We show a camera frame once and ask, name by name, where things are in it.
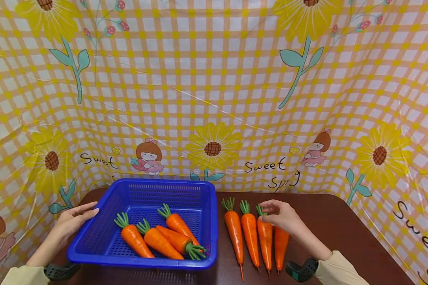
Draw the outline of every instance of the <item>beige sleeve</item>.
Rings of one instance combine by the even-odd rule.
[[[337,250],[327,261],[319,261],[315,273],[323,285],[368,285],[352,264]]]
[[[47,285],[48,283],[49,278],[44,274],[43,267],[21,266],[11,268],[1,285]]]

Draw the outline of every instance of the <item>brown table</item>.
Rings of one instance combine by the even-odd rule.
[[[106,189],[89,192],[80,204],[98,201]],[[395,263],[393,258],[380,245],[371,232],[363,225],[346,203],[332,195],[323,194],[265,194],[217,192],[219,219],[219,246],[217,262],[212,268],[199,272],[139,270],[111,268],[99,265],[83,264],[76,275],[67,282],[54,284],[64,285],[290,285],[298,284],[285,272],[279,276],[273,264],[271,277],[263,270],[259,274],[254,269],[246,246],[244,256],[244,279],[241,282],[240,270],[236,263],[233,247],[223,223],[222,198],[235,197],[236,201],[245,199],[251,205],[277,199],[289,202],[301,216],[306,225],[332,250],[339,250],[355,266],[358,273],[371,285],[400,284],[412,285],[412,281]],[[66,249],[61,250],[54,260],[58,265],[67,263]],[[290,238],[286,259],[299,264],[308,257],[295,241]],[[320,284],[315,278],[305,284]]]

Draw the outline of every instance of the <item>plastic basket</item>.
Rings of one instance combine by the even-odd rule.
[[[130,224],[145,218],[151,227],[166,227],[157,209],[167,203],[178,213],[207,250],[205,260],[174,260],[151,249],[156,258],[139,257],[121,238],[114,219],[128,213]],[[145,268],[207,269],[217,258],[217,200],[209,182],[157,179],[119,179],[100,199],[99,213],[80,229],[68,250],[75,263]]]

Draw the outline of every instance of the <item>toy carrot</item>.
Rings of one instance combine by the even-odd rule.
[[[144,258],[155,258],[152,252],[147,247],[141,234],[135,225],[129,225],[127,213],[122,213],[122,216],[117,214],[114,222],[122,228],[120,236],[126,244],[128,244],[139,256]]]
[[[177,250],[173,248],[171,243],[166,240],[165,236],[156,228],[151,228],[146,219],[143,223],[139,222],[136,227],[140,233],[144,234],[144,241],[148,246],[172,259],[184,259]]]
[[[274,231],[274,260],[276,261],[277,274],[284,265],[285,252],[289,243],[289,234],[281,228],[275,227]]]
[[[200,245],[198,240],[193,236],[192,232],[184,222],[184,220],[177,214],[171,213],[168,204],[163,204],[162,210],[158,209],[157,212],[166,218],[166,225],[169,229],[190,237],[194,245]]]
[[[188,254],[191,259],[196,260],[201,260],[199,256],[206,258],[206,255],[202,253],[206,251],[204,247],[201,245],[194,245],[191,238],[162,226],[156,226],[156,229],[158,229],[166,237],[166,239],[180,254]]]
[[[227,201],[222,199],[222,206],[227,211],[224,215],[225,224],[227,225],[228,234],[233,244],[233,249],[235,250],[236,261],[241,268],[241,279],[244,282],[244,274],[242,271],[242,266],[244,264],[244,244],[242,240],[240,216],[233,210],[234,204],[234,198],[229,198]]]
[[[247,201],[241,201],[241,225],[244,232],[245,244],[249,250],[250,258],[254,266],[260,270],[260,258],[258,255],[257,221],[255,216],[250,213],[250,205]]]
[[[266,213],[262,212],[260,205],[257,205],[257,211],[260,216],[266,216]],[[268,275],[272,267],[272,225],[267,222],[262,222],[260,219],[257,220],[258,238],[260,240],[260,248],[262,249],[262,258],[265,263]]]

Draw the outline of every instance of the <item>sunflower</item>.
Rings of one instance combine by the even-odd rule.
[[[34,33],[44,31],[46,38],[61,41],[63,36],[67,41],[78,31],[78,24],[73,18],[79,18],[80,13],[69,0],[22,0],[16,5],[16,13],[26,18]]]
[[[208,123],[195,127],[195,134],[189,135],[190,143],[186,145],[187,156],[200,170],[223,171],[238,159],[240,133],[234,133],[234,126],[221,122],[217,126]]]
[[[304,43],[309,35],[312,41],[331,26],[331,16],[342,10],[342,0],[277,0],[273,12],[277,16],[277,30],[285,30],[288,42],[295,36]]]
[[[69,144],[59,131],[42,129],[32,133],[24,147],[31,154],[24,165],[31,169],[29,180],[36,180],[37,191],[58,192],[66,186],[71,166]]]
[[[408,173],[412,152],[403,148],[409,145],[410,138],[401,136],[401,130],[394,123],[382,123],[359,140],[362,146],[357,149],[356,162],[372,187],[392,188],[397,178]]]

